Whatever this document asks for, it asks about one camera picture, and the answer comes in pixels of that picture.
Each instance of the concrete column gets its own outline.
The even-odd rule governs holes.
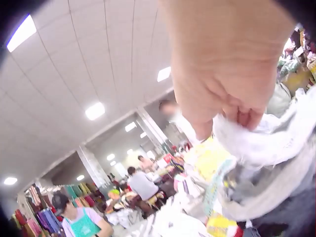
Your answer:
[[[146,132],[148,138],[152,141],[155,147],[164,153],[173,153],[171,149],[172,143],[152,119],[152,117],[147,113],[147,111],[143,107],[138,107],[136,112],[137,123],[143,129],[143,131]]]
[[[83,145],[79,146],[77,153],[95,185],[108,198],[107,193],[113,188],[113,185],[94,154]]]

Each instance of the green apron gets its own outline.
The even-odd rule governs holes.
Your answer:
[[[71,224],[67,218],[66,221],[70,224],[75,237],[92,237],[99,233],[101,229],[88,217],[85,209],[83,209],[83,212],[84,216],[75,223]]]

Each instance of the lavender shirt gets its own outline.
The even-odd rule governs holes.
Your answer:
[[[80,218],[82,218],[84,216],[84,212],[83,209],[85,209],[87,216],[93,221],[93,223],[97,224],[100,220],[102,220],[102,217],[99,216],[99,214],[93,210],[92,208],[89,207],[78,207],[78,215],[77,218],[74,220],[68,220],[71,224],[77,222]],[[78,237],[75,236],[74,232],[72,231],[70,224],[68,223],[68,221],[66,221],[66,219],[63,219],[62,225],[63,225],[63,229],[65,231],[66,237]]]

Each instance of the ceiling light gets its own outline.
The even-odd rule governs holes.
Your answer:
[[[171,67],[164,68],[159,71],[157,81],[160,82],[162,80],[167,79],[170,76]]]
[[[108,161],[110,161],[110,160],[113,160],[114,158],[115,158],[115,155],[114,155],[114,154],[110,154],[110,155],[107,156],[106,159],[107,159]]]
[[[136,124],[134,122],[128,124],[126,127],[125,127],[125,131],[126,132],[129,132],[130,130],[132,130],[133,128],[136,127]]]
[[[84,179],[84,175],[79,175],[79,176],[77,177],[77,180],[78,180],[78,181],[83,180],[83,179]]]
[[[145,136],[147,136],[147,134],[146,134],[146,132],[143,132],[143,133],[140,135],[140,138],[143,138],[143,137],[145,137]]]
[[[95,105],[92,105],[90,108],[86,110],[86,116],[90,120],[95,120],[96,118],[103,115],[105,112],[103,104],[100,102],[96,103]]]
[[[147,154],[147,156],[148,156],[149,158],[156,159],[156,157],[155,157],[155,155],[153,154],[152,151],[148,151],[148,152],[146,152],[146,154]]]
[[[13,34],[7,48],[9,52],[15,50],[20,44],[27,40],[30,36],[36,33],[36,27],[34,25],[33,19],[30,15],[22,22],[16,32]]]
[[[12,185],[15,184],[18,181],[16,178],[8,177],[5,179],[4,184],[6,185]]]

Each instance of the cap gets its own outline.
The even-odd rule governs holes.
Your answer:
[[[67,203],[69,203],[69,198],[66,195],[62,194],[61,192],[54,193],[52,204],[56,209],[56,216],[60,216],[65,212]]]

